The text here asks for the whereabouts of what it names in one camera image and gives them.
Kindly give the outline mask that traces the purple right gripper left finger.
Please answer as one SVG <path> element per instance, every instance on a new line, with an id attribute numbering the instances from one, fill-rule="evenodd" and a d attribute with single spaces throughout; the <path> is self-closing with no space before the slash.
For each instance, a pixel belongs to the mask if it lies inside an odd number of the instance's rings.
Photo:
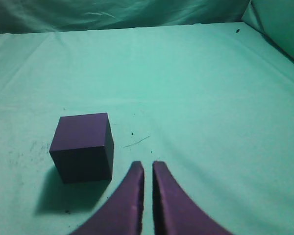
<path id="1" fill-rule="evenodd" d="M 144 211 L 144 168 L 134 161 L 104 205 L 73 235 L 140 235 Z"/>

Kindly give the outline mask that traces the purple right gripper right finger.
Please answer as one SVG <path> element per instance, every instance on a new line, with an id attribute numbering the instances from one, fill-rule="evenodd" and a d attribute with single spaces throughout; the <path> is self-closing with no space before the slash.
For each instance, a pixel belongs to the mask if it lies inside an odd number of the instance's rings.
<path id="1" fill-rule="evenodd" d="M 156 235 L 229 235 L 181 188 L 165 162 L 154 161 L 153 221 Z"/>

